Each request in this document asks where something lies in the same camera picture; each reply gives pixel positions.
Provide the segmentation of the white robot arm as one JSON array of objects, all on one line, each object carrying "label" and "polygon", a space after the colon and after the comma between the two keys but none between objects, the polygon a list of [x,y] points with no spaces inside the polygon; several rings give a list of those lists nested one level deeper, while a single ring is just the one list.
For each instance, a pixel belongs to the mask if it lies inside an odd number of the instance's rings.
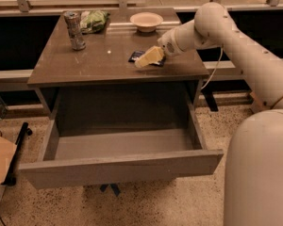
[{"label": "white robot arm", "polygon": [[219,47],[258,97],[225,161],[224,226],[283,226],[283,60],[241,32],[226,7],[209,2],[140,56],[142,68],[191,49]]}]

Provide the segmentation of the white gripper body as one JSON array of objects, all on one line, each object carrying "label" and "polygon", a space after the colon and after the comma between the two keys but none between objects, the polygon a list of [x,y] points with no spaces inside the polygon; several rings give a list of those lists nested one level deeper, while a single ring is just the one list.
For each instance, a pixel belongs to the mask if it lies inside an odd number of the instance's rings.
[{"label": "white gripper body", "polygon": [[176,57],[182,54],[175,39],[175,30],[169,30],[158,39],[158,46],[164,51],[167,57]]}]

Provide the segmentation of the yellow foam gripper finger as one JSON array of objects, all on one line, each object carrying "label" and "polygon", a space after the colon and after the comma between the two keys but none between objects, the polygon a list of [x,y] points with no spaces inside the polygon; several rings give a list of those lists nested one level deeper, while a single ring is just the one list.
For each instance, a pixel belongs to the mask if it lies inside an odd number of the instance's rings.
[{"label": "yellow foam gripper finger", "polygon": [[137,68],[142,68],[150,64],[159,63],[164,58],[164,51],[161,47],[152,46],[135,61]]}]

